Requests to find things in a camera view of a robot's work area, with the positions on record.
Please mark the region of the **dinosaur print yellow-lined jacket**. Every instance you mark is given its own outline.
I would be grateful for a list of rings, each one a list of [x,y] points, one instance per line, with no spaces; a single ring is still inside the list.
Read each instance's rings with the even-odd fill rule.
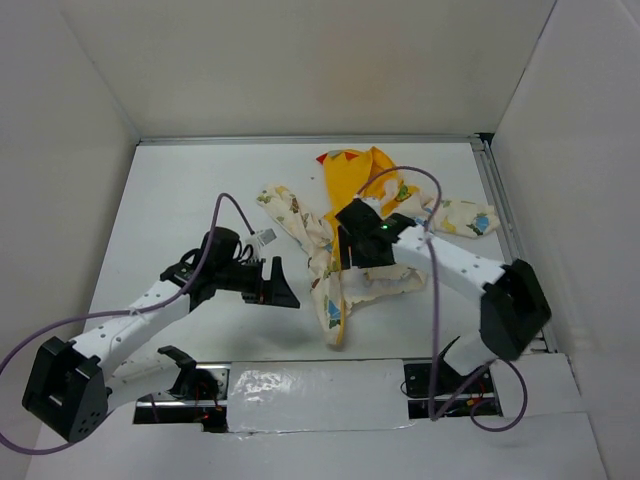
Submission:
[[[439,199],[408,183],[391,158],[366,151],[329,151],[318,157],[331,209],[324,215],[284,185],[270,184],[256,202],[307,256],[309,293],[330,347],[342,343],[352,308],[378,298],[414,292],[426,273],[393,263],[384,219],[400,214],[419,228],[476,239],[499,225],[496,209],[456,198]]]

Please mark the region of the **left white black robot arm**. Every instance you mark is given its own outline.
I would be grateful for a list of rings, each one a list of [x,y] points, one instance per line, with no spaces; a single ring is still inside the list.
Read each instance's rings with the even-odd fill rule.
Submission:
[[[172,345],[148,357],[132,356],[219,290],[237,292],[247,304],[299,308],[280,257],[273,258],[270,277],[262,276],[261,249],[275,237],[267,229],[242,240],[234,231],[217,227],[123,314],[69,341],[52,337],[44,342],[36,353],[23,407],[67,442],[77,443],[112,411],[152,393],[217,403],[226,389],[223,371],[199,368],[192,356]]]

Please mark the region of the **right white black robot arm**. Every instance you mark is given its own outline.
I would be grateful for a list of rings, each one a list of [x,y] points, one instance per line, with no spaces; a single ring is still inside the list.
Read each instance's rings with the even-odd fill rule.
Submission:
[[[347,269],[399,264],[432,276],[479,310],[474,332],[452,341],[439,354],[436,379],[448,392],[460,391],[471,373],[500,359],[515,361],[551,318],[551,308],[532,266],[510,264],[464,250],[394,213],[383,219],[374,204],[356,198],[336,214]]]

